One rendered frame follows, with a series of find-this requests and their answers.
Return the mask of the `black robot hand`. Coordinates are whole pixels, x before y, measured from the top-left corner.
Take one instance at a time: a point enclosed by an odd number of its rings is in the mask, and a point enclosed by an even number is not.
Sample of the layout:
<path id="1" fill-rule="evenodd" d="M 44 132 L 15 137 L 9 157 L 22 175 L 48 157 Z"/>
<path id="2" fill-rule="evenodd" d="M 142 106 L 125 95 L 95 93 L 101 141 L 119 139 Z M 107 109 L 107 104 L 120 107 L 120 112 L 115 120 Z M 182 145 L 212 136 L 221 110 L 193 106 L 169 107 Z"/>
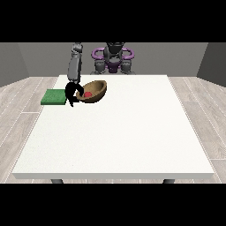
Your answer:
<path id="1" fill-rule="evenodd" d="M 73 106 L 74 102 L 79 102 L 77 97 L 74 95 L 75 91 L 79 91 L 79 95 L 84 94 L 84 88 L 80 84 L 75 84 L 74 82 L 69 82 L 65 87 L 65 97 L 69 101 L 70 105 Z"/>

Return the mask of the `brown wooden bowl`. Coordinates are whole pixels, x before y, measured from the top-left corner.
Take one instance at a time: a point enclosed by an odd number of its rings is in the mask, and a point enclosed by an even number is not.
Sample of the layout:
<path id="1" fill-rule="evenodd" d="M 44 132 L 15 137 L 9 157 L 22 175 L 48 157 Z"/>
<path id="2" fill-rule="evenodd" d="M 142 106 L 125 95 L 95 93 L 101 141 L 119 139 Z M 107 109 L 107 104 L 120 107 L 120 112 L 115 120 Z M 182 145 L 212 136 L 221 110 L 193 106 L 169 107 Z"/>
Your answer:
<path id="1" fill-rule="evenodd" d="M 84 92 L 90 92 L 92 95 L 85 97 L 84 95 L 80 96 L 79 92 L 77 92 L 77 99 L 84 103 L 95 103 L 105 95 L 107 91 L 107 82 L 105 80 L 94 80 L 86 83 L 83 88 Z"/>

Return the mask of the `green square pad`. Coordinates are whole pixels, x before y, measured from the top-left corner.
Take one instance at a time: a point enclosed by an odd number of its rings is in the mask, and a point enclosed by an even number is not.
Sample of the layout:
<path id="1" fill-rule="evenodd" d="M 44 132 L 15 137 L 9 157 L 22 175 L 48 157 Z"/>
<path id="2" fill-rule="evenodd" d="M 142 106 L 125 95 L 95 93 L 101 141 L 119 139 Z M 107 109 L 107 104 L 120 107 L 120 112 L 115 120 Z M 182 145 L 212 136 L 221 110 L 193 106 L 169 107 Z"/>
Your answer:
<path id="1" fill-rule="evenodd" d="M 63 89 L 47 89 L 41 99 L 41 105 L 65 105 L 66 97 Z"/>

